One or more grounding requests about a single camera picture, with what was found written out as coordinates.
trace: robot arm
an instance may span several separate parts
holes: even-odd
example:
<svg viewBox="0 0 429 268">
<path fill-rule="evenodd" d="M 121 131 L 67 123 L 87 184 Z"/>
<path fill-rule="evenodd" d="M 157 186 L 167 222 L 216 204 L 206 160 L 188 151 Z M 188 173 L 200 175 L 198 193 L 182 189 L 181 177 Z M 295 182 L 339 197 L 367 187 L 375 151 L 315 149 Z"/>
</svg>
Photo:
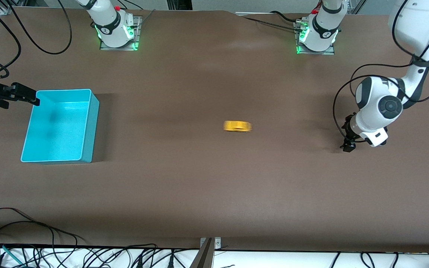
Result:
<svg viewBox="0 0 429 268">
<path fill-rule="evenodd" d="M 398 0 L 390 14 L 390 27 L 403 2 Z M 402 78 L 368 77 L 359 84 L 356 103 L 360 111 L 346 118 L 344 151 L 352 151 L 358 138 L 372 147 L 386 144 L 387 126 L 419 100 L 429 72 L 429 0 L 407 1 L 397 19 L 395 36 L 413 47 L 412 65 Z"/>
<path fill-rule="evenodd" d="M 124 46 L 133 39 L 133 14 L 112 5 L 110 0 L 76 0 L 95 23 L 99 38 L 109 47 Z"/>
<path fill-rule="evenodd" d="M 110 0 L 76 0 L 95 23 L 99 38 L 109 47 L 121 47 L 134 38 L 133 15 L 115 9 Z M 7 109 L 7 101 L 24 101 L 39 105 L 36 91 L 19 83 L 5 86 L 0 83 L 0 107 Z"/>
<path fill-rule="evenodd" d="M 340 22 L 347 14 L 347 0 L 322 0 L 319 11 L 312 12 L 303 20 L 308 27 L 299 41 L 312 51 L 325 51 L 335 41 Z"/>
</svg>

